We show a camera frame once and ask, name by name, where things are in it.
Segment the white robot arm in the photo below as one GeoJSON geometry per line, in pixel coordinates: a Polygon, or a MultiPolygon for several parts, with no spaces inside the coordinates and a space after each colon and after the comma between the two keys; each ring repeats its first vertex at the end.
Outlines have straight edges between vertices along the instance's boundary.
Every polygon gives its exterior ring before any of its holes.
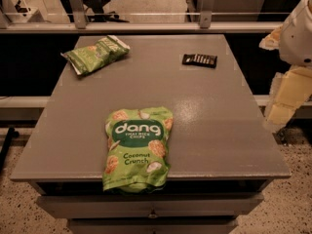
{"type": "Polygon", "coordinates": [[[259,47],[278,50],[291,67],[272,80],[264,115],[273,131],[285,127],[298,108],[312,96],[311,0],[300,0],[283,24],[263,38],[259,47]]]}

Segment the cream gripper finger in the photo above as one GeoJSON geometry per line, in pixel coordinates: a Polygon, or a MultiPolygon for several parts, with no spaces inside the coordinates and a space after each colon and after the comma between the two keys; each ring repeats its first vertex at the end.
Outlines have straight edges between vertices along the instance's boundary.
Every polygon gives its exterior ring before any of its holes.
{"type": "Polygon", "coordinates": [[[259,47],[268,51],[278,50],[281,31],[282,26],[275,28],[270,34],[261,39],[259,47]]]}
{"type": "Polygon", "coordinates": [[[312,68],[292,65],[272,80],[264,116],[268,126],[286,126],[298,108],[312,96],[312,68]]]}

